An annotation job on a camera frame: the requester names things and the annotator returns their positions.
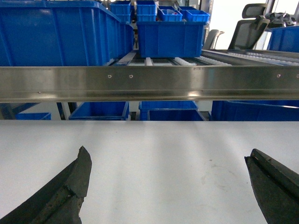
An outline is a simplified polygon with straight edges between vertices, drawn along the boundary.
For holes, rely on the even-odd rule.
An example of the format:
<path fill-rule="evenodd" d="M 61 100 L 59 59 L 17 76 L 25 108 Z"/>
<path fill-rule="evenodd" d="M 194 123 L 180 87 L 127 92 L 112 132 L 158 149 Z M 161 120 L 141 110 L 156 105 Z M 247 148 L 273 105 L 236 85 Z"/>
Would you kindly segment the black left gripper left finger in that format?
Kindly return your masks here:
<path fill-rule="evenodd" d="M 92 160 L 81 147 L 70 163 L 33 196 L 5 215 L 2 224 L 80 224 L 87 196 Z"/>

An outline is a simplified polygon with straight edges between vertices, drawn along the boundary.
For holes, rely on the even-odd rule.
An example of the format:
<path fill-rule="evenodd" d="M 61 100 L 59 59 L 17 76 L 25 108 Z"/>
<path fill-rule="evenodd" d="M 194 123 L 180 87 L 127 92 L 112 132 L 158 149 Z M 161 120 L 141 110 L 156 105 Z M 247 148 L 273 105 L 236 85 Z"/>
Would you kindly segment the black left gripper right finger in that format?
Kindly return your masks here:
<path fill-rule="evenodd" d="M 264 152 L 244 158 L 254 196 L 269 224 L 299 222 L 299 174 Z"/>

